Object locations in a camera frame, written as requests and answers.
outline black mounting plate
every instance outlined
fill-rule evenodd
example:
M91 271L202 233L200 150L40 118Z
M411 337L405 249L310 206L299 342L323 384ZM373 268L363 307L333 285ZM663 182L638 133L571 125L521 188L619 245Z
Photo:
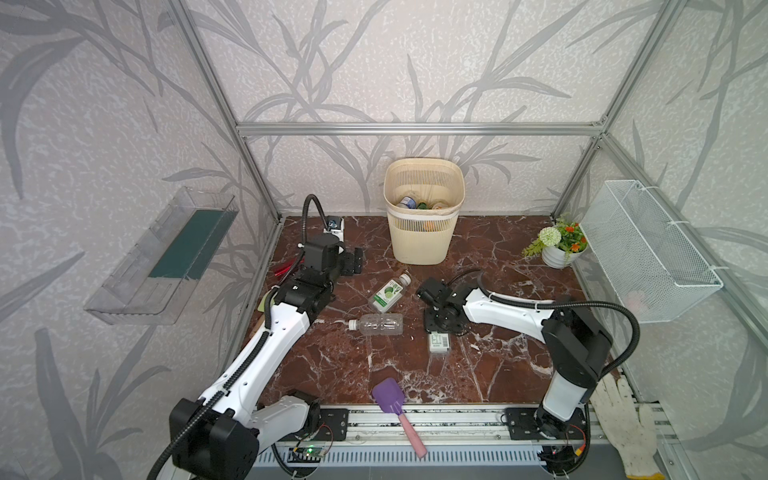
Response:
M504 409L504 423L509 430L509 438L511 440L548 440L544 437L536 427L536 421L534 414L536 413L536 407L533 408L518 408L510 407ZM587 423L584 420L584 412L581 408L575 409L574 414L570 420L566 422L568 426L568 438L572 442L581 441L581 432L570 426L570 424L576 425L579 429L584 430ZM559 432L557 440L565 440L566 432Z
M349 410L348 409L326 409L321 407L320 408L320 425L325 423L331 428L331 432L333 432L333 441L334 442L341 442L343 440L346 440L346 428L347 424L349 423ZM322 427L320 430L317 431L317 433L311 437L308 438L307 441L316 441L316 442L330 442L332 436L331 432L328 431L327 428ZM293 434L289 433L288 435L282 437L279 442L298 442L299 439Z

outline wire mesh basket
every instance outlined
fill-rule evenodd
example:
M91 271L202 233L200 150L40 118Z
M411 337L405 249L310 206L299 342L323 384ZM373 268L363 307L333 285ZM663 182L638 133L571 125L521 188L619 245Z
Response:
M668 322L723 286L637 180L608 180L581 221L621 303L641 323Z

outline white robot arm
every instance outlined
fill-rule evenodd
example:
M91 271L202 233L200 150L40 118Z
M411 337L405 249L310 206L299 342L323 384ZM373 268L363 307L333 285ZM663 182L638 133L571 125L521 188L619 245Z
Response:
M303 225L309 200L305 201ZM265 306L272 299L275 305L266 308L263 325L196 402L182 399L174 407L171 444L155 463L147 477L150 480L171 456L174 465L201 478L241 480L256 456L274 442L294 432L311 434L319 428L319 400L301 392L292 392L254 413L285 355L333 300L336 281L362 269L362 251L346 251L342 242L343 219L325 219L319 204L318 210L328 228L311 240L303 233L302 253L285 275L287 281L267 294ZM296 275L291 276L297 267Z
M429 332L457 333L466 328L467 322L487 323L546 344L554 375L536 418L545 437L562 431L579 403L588 400L613 344L611 335L584 307L571 308L553 300L533 303L489 292L482 285L454 291L433 278L419 287L417 295L428 305L424 316Z

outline green label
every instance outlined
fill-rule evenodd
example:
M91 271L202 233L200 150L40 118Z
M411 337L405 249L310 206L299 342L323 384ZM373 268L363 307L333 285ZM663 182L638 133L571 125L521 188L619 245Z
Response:
M373 299L381 306L387 306L392 298L402 290L402 287L395 280L387 282L378 292L373 295Z

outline beige trash can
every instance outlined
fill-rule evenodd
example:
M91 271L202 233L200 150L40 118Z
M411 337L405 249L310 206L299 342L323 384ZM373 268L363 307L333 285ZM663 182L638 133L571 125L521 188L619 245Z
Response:
M398 207L412 195L441 210ZM404 158L389 165L384 178L389 234L395 258L410 265L436 265L445 260L464 203L464 175L453 162L437 158Z

